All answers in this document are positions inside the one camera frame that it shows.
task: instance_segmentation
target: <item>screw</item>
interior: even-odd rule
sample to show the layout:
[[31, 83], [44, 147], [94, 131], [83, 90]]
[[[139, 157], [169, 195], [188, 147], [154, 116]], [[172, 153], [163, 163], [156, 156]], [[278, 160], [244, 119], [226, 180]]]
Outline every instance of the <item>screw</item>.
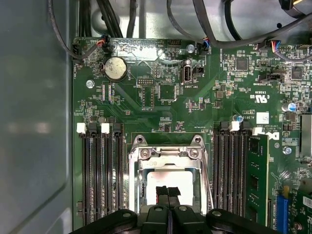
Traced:
[[181, 211], [186, 211], [187, 208], [186, 208], [185, 206], [180, 206], [180, 207], [179, 207], [179, 210], [181, 210]]
[[214, 216], [217, 216], [217, 217], [220, 217], [221, 216], [221, 213], [219, 211], [213, 211], [213, 215]]
[[283, 154], [290, 155], [292, 153], [292, 149], [290, 147], [285, 146], [283, 148]]
[[191, 149], [191, 157], [198, 157], [199, 152], [197, 149]]
[[150, 151], [145, 149], [145, 150], [142, 150], [140, 154], [142, 158], [149, 158]]
[[94, 81], [93, 80], [87, 80], [86, 86], [88, 89], [92, 89], [94, 87]]
[[192, 44], [189, 44], [186, 46], [186, 51], [189, 52], [189, 53], [194, 53], [195, 51], [195, 46], [192, 45]]

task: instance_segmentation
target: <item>black chip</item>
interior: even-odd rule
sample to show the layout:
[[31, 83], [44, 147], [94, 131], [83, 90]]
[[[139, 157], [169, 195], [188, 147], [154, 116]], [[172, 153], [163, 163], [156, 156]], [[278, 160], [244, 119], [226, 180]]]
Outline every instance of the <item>black chip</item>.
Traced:
[[170, 124], [165, 124], [165, 132], [170, 132]]
[[259, 153], [259, 140], [255, 138], [250, 139], [249, 150], [254, 153]]
[[251, 221], [253, 222], [258, 221], [258, 212], [255, 210], [254, 207], [248, 207], [248, 214], [249, 214]]
[[258, 191], [258, 178], [251, 175], [250, 176], [250, 185], [253, 189]]
[[303, 67], [292, 67], [292, 80], [302, 80]]
[[247, 58], [237, 58], [236, 59], [236, 70], [237, 71], [247, 71], [248, 70], [248, 59]]

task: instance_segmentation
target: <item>sticker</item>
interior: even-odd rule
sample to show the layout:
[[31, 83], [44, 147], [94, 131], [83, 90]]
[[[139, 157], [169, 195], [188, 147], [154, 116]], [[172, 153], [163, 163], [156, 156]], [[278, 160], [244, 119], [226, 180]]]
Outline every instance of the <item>sticker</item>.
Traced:
[[309, 198], [304, 196], [303, 197], [303, 204], [309, 208], [312, 208], [312, 199], [309, 199]]
[[256, 123], [257, 124], [269, 124], [270, 113], [269, 112], [257, 112]]

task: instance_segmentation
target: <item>cable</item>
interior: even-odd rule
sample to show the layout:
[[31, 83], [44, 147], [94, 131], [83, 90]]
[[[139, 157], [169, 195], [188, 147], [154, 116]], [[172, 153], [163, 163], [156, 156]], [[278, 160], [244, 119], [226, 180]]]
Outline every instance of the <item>cable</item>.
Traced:
[[312, 13], [310, 13], [282, 28], [276, 29], [272, 32], [269, 32], [260, 36], [256, 36], [250, 39], [238, 40], [238, 41], [218, 41], [216, 40], [213, 30], [211, 28], [211, 25], [209, 23], [205, 4], [203, 0], [193, 0], [193, 5], [195, 8], [198, 21], [203, 31], [205, 32], [206, 36], [209, 38], [210, 44], [213, 45], [214, 47], [224, 48], [224, 49], [231, 49], [231, 48], [236, 48], [236, 47], [240, 47], [244, 45], [256, 44], [256, 43], [263, 42], [264, 40], [275, 38], [280, 34], [288, 32], [290, 29], [296, 27], [297, 25], [312, 19]]
[[112, 26], [111, 19], [108, 16], [108, 12], [106, 10], [106, 7], [105, 7], [103, 0], [97, 0], [97, 4], [98, 4], [98, 7], [102, 13], [102, 17], [103, 17], [103, 20], [104, 20], [105, 25], [107, 27], [108, 33], [113, 38], [117, 37], [117, 35], [115, 34], [115, 31], [114, 31], [114, 28]]
[[199, 43], [202, 43], [202, 40], [201, 39], [196, 39], [194, 38], [191, 34], [188, 34], [187, 32], [185, 32], [183, 30], [183, 28], [181, 28], [181, 26], [178, 24], [178, 22], [176, 21], [176, 19], [174, 18], [173, 14], [172, 14], [172, 11], [171, 11], [171, 3], [172, 3], [172, 0], [167, 0], [167, 15], [168, 15], [168, 18], [170, 20], [170, 23], [172, 24], [172, 26], [180, 33], [182, 34], [183, 36], [185, 36], [186, 38], [190, 39], [190, 40], [193, 40], [193, 41], [196, 41], [196, 42], [199, 42]]
[[133, 37], [136, 17], [137, 17], [137, 0], [130, 0], [130, 13], [129, 13], [129, 24], [127, 28], [127, 38]]
[[84, 55], [79, 56], [76, 55], [73, 51], [71, 51], [65, 44], [60, 32], [59, 32], [59, 28], [55, 19], [55, 15], [54, 15], [54, 10], [53, 10], [53, 2], [52, 0], [48, 0], [48, 13], [49, 13], [49, 17], [50, 17], [50, 21], [52, 23], [52, 27], [53, 27], [53, 31], [61, 45], [61, 47], [66, 51], [66, 53], [68, 53], [71, 57], [75, 58], [75, 59], [79, 59], [79, 60], [83, 60], [87, 57], [89, 57], [98, 47], [97, 44], [93, 45], [87, 52], [84, 53]]
[[90, 12], [90, 0], [83, 0], [85, 1], [84, 4], [84, 32], [86, 37], [92, 37], [92, 33], [91, 33], [91, 12]]
[[242, 38], [236, 31], [234, 24], [233, 24], [232, 12], [231, 12], [232, 1], [233, 0], [226, 0], [224, 2], [224, 17], [225, 17], [226, 26], [228, 26], [230, 34], [235, 40], [242, 40]]
[[117, 20], [117, 17], [116, 17], [116, 14], [113, 10], [113, 7], [111, 5], [111, 3], [109, 2], [109, 0], [103, 0], [105, 5], [106, 5], [106, 12], [108, 14], [108, 16], [110, 17], [111, 19], [111, 22], [112, 22], [112, 26], [115, 30], [115, 34], [118, 38], [123, 38], [122, 36], [122, 32], [121, 32], [121, 29], [120, 29], [120, 26], [119, 26], [119, 23], [118, 23], [118, 20]]

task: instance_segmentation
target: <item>white label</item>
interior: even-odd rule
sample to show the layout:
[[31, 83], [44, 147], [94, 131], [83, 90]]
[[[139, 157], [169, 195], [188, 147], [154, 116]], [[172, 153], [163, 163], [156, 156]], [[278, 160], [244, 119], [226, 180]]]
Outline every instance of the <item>white label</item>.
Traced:
[[305, 196], [303, 197], [303, 204], [309, 208], [312, 208], [312, 200]]

